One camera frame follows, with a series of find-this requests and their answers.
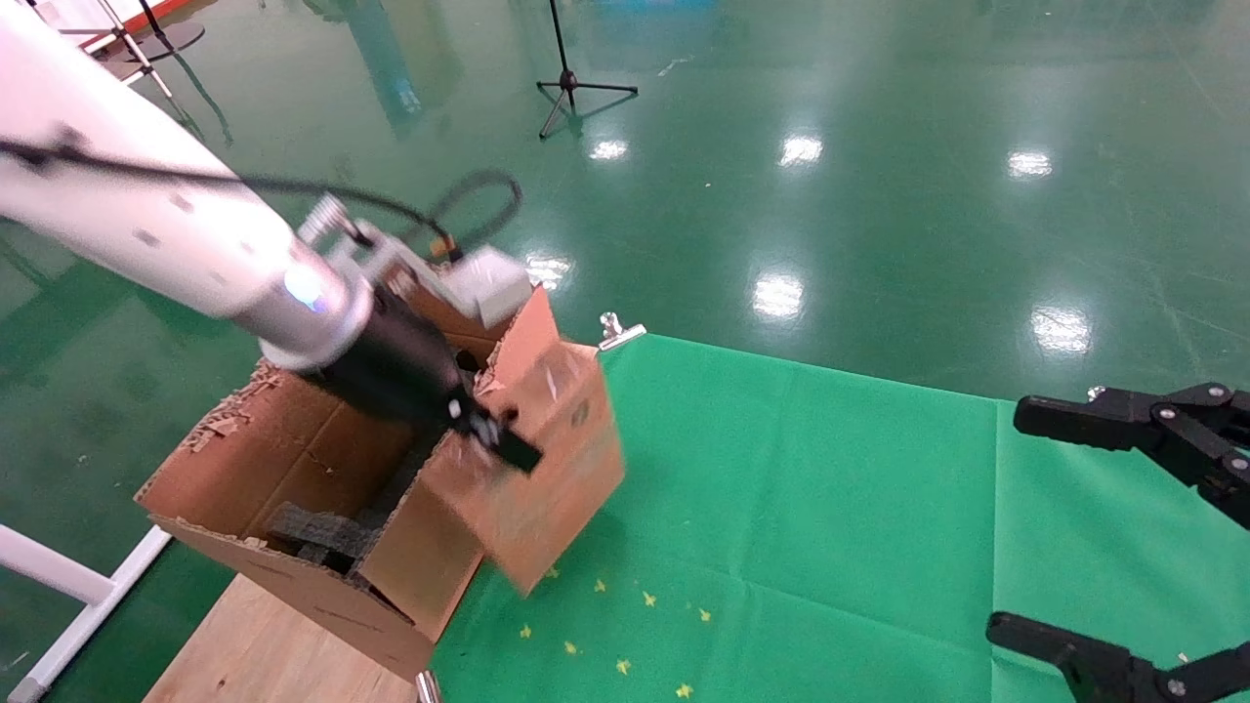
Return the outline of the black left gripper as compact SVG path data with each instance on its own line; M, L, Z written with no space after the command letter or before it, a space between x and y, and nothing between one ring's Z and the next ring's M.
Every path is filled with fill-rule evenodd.
M468 392L452 348L406 301L384 286L348 352L302 380L371 417L410 424L450 423L452 432L476 440L488 453L526 475L542 452L512 432Z

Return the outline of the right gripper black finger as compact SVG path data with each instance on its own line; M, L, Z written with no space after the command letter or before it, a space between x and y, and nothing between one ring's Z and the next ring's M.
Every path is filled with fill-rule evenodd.
M1241 528L1249 525L1249 394L1218 383L1171 394L1102 388L1085 403L1022 397L1018 432L1142 453Z
M994 610L986 639L1062 673L1076 702L1219 702L1249 689L1249 643L1161 669L1121 645Z

